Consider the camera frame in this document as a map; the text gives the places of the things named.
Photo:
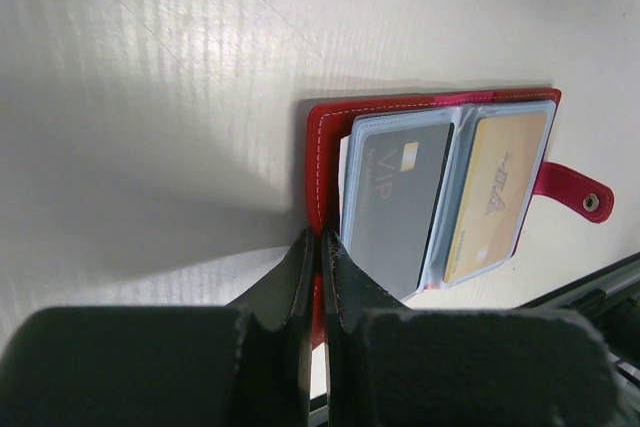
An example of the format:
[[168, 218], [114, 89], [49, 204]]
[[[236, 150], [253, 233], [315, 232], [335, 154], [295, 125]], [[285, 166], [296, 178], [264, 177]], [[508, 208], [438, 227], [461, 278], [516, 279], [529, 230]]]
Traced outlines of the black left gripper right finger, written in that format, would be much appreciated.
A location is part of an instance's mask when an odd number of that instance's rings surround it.
[[567, 310], [413, 310], [322, 238], [333, 426], [616, 426], [601, 336]]

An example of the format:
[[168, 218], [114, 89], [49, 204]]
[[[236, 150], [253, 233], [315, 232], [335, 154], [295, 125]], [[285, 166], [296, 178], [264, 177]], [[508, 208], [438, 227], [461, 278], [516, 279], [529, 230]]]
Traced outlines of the gold credit card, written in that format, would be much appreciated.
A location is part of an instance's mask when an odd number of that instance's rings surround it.
[[444, 280], [452, 283], [510, 256], [548, 115], [478, 121]]

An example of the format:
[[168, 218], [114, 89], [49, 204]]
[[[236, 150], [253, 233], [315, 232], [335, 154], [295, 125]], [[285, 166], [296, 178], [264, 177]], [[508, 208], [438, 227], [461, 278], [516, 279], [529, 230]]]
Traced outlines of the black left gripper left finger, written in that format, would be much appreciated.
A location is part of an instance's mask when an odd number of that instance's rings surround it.
[[5, 426], [304, 426], [315, 238], [226, 306], [55, 307], [1, 358]]

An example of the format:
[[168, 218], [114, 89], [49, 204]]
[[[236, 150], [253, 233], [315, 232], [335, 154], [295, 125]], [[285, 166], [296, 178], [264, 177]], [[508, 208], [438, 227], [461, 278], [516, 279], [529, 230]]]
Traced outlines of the red leather card holder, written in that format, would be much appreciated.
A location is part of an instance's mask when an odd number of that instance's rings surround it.
[[[357, 121], [368, 118], [392, 119], [409, 126], [418, 122], [445, 120], [455, 124], [421, 279], [417, 290], [403, 300], [429, 289], [444, 289], [466, 282], [512, 258], [517, 250], [529, 206], [536, 196], [550, 198], [592, 223], [605, 222], [614, 209], [613, 191], [608, 186], [566, 166], [550, 162], [545, 157], [560, 99], [561, 93], [557, 89], [529, 88], [369, 97], [316, 105], [307, 119], [305, 167], [307, 214], [312, 230], [317, 234], [334, 231], [343, 244], [343, 198], [351, 159], [352, 131]], [[477, 123], [483, 118], [531, 112], [544, 112], [548, 115], [546, 138], [540, 144], [538, 165], [531, 177], [512, 253], [507, 259], [491, 267], [459, 281], [447, 283], [444, 275]]]

